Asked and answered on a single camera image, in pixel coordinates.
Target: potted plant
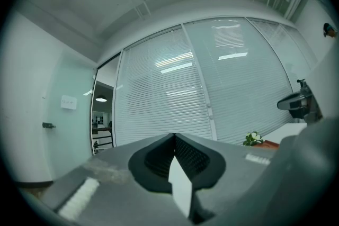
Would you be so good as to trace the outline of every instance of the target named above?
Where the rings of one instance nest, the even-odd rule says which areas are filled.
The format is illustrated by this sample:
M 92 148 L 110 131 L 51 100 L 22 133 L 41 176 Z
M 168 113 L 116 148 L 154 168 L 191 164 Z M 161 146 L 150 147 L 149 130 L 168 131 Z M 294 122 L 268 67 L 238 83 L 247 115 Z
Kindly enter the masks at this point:
M 262 139 L 263 137 L 258 134 L 257 131 L 253 131 L 252 133 L 247 133 L 246 134 L 246 140 L 243 142 L 244 146 L 254 146 L 260 143 L 263 143 L 264 140 Z

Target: door handle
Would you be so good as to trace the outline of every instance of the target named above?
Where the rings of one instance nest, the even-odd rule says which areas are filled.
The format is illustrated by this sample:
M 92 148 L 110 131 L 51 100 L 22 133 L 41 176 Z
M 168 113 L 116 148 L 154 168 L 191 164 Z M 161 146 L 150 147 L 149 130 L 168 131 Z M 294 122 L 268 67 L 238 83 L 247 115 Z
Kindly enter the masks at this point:
M 51 123 L 48 123 L 48 122 L 43 122 L 42 123 L 42 127 L 43 128 L 50 128 L 50 129 L 52 129 L 52 128 L 55 128 L 56 126 L 51 124 Z

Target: green plant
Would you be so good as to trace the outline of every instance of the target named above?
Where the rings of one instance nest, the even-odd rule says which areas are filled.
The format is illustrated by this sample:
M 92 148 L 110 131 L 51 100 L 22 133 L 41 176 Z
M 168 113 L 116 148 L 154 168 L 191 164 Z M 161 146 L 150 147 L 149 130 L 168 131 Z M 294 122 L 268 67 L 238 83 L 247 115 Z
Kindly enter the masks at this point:
M 243 142 L 244 146 L 254 146 L 259 143 L 263 143 L 264 140 L 262 139 L 263 137 L 258 134 L 257 131 L 253 131 L 252 133 L 247 133 L 246 134 L 246 140 Z

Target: door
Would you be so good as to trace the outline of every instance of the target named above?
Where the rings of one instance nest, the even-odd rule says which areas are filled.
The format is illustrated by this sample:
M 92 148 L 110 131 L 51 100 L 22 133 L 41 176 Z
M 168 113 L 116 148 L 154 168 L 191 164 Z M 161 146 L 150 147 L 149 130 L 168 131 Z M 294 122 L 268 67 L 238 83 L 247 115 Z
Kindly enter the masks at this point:
M 44 121 L 46 151 L 55 180 L 91 157 L 90 109 L 96 69 L 90 61 L 63 51 L 49 83 Z

